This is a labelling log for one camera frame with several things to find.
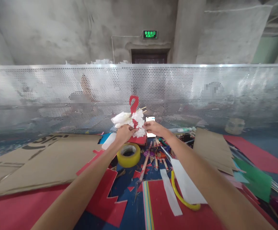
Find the masking tape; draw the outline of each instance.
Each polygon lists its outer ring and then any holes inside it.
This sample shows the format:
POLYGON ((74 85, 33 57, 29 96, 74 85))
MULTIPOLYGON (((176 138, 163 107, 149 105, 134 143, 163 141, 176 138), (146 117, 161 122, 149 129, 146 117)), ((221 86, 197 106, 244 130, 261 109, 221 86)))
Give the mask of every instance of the masking tape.
POLYGON ((140 160, 140 147, 134 143, 126 143, 117 153, 118 162, 124 168, 131 168, 135 166, 140 160), (124 156, 126 152, 134 152, 133 155, 124 156))

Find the phone screen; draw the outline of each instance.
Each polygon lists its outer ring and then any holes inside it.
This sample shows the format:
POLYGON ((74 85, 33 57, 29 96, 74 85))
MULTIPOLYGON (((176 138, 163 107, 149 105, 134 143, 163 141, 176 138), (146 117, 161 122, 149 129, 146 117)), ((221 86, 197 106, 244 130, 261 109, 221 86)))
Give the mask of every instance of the phone screen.
MULTIPOLYGON (((155 117, 146 117, 145 118, 145 121, 151 121, 151 120, 155 121, 155 117)), ((146 133, 146 136, 147 137, 156 137, 156 135, 153 133, 146 133)))

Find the forearm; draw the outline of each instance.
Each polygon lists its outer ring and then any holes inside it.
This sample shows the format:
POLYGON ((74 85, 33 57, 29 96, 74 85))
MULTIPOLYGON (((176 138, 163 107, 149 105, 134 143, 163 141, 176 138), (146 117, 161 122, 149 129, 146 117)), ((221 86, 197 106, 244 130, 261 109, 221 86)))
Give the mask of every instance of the forearm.
POLYGON ((111 144, 63 191, 32 229, 73 229, 122 145, 121 142, 111 144))
POLYGON ((166 133, 164 138, 227 229, 273 229, 216 168, 172 133, 166 133))

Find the metal panel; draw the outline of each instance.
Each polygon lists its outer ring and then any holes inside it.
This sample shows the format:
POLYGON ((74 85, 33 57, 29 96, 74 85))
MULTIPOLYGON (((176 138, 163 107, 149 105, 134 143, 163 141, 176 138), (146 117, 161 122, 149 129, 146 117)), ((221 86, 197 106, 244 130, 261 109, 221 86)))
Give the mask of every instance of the metal panel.
POLYGON ((278 122, 277 65, 0 66, 0 134, 101 133, 129 96, 166 127, 278 122))

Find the brown door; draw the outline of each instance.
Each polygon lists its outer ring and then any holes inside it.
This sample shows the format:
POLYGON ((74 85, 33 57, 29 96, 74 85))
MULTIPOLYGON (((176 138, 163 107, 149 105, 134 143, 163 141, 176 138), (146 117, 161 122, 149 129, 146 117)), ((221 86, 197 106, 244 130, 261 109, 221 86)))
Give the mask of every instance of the brown door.
POLYGON ((132 50, 133 64, 166 64, 168 57, 167 50, 148 49, 132 50))

